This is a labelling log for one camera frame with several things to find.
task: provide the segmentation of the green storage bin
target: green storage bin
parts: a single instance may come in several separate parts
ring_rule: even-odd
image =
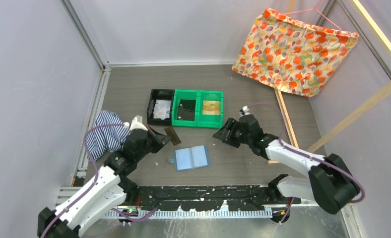
[[[194,120],[178,119],[178,113],[181,100],[194,100]],[[204,101],[219,101],[219,115],[203,115]],[[223,126],[223,92],[216,91],[197,91],[176,89],[172,101],[172,126],[189,126],[189,127],[207,127],[222,128]]]
[[[195,100],[194,120],[179,120],[178,107],[181,100]],[[172,108],[172,126],[190,126],[197,127],[198,108],[199,108],[199,91],[176,89],[174,94]]]
[[[200,91],[197,127],[221,128],[223,126],[223,92]],[[204,101],[219,101],[220,115],[203,115]]]

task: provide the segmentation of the black storage bin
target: black storage bin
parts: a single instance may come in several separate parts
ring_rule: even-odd
[[[172,125],[172,103],[174,101],[174,89],[152,89],[150,93],[149,105],[147,106],[147,124],[149,125]],[[154,119],[153,109],[155,107],[156,100],[169,100],[171,101],[171,108],[169,109],[169,118],[166,119]]]

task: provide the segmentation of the plastic bin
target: plastic bin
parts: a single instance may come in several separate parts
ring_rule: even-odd
[[[204,115],[203,102],[204,101],[219,101],[220,114],[219,115]],[[200,102],[198,105],[198,122],[197,127],[221,128],[223,126],[223,92],[214,91],[200,91]]]
[[[181,90],[176,89],[174,100],[172,103],[172,126],[190,126],[197,127],[197,119],[198,119],[198,108],[200,100],[199,91],[195,90]],[[194,100],[195,108],[194,108],[194,120],[180,120],[178,119],[178,107],[180,106],[181,100]]]
[[[175,90],[173,89],[152,89],[150,93],[149,105],[147,106],[147,124],[150,125],[172,125],[172,109],[174,101]],[[169,100],[171,101],[171,108],[169,110],[169,118],[166,119],[154,119],[153,108],[156,100]]]

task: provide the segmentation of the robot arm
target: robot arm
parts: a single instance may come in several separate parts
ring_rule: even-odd
[[[269,183],[276,197],[299,197],[316,201],[326,212],[336,214],[359,194],[359,187],[342,173],[319,161],[328,162],[351,174],[342,159],[335,154],[328,157],[300,150],[272,134],[263,133],[254,115],[244,113],[236,121],[229,118],[213,137],[238,148],[247,144],[254,154],[267,160],[285,164],[307,178],[280,175]]]
[[[149,153],[157,153],[170,137],[146,128],[136,118],[130,125],[130,135],[122,149],[112,153],[98,171],[98,180],[92,189],[85,191],[94,183],[94,177],[75,195],[54,211],[45,208],[38,217],[38,237],[46,226],[78,197],[81,199],[63,213],[49,229],[46,238],[78,238],[100,217],[113,207],[125,201],[133,201],[137,196],[137,185],[127,176],[136,169],[137,163]]]

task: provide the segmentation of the yellow paper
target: yellow paper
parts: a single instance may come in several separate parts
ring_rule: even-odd
[[[203,101],[203,115],[220,115],[220,102]]]

